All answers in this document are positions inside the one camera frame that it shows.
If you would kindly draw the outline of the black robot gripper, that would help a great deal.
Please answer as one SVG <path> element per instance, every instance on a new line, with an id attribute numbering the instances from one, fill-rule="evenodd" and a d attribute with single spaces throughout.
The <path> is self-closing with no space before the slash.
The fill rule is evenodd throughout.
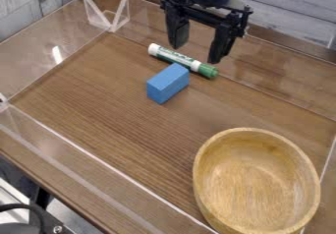
<path id="1" fill-rule="evenodd" d="M 238 28 L 238 36 L 246 34 L 248 26 L 248 18 L 254 13 L 252 7 L 240 0 L 168 0 L 178 2 L 182 6 L 199 11 L 208 15 L 211 19 L 222 19 L 228 21 L 228 11 L 238 16 L 235 27 Z M 190 39 L 190 19 L 174 6 L 166 8 L 166 24 L 168 32 L 170 44 L 175 49 L 179 49 Z M 224 56 L 228 55 L 235 36 L 232 27 L 227 24 L 220 24 L 215 29 L 215 36 L 210 47 L 208 62 L 218 64 Z"/>

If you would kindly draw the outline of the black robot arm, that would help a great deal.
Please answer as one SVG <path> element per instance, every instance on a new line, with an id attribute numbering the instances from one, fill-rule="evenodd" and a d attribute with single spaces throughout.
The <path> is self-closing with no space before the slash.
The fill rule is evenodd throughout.
<path id="1" fill-rule="evenodd" d="M 215 29 L 208 62 L 219 63 L 230 54 L 236 38 L 246 34 L 252 8 L 239 0 L 162 0 L 160 8 L 175 49 L 188 42 L 191 21 Z"/>

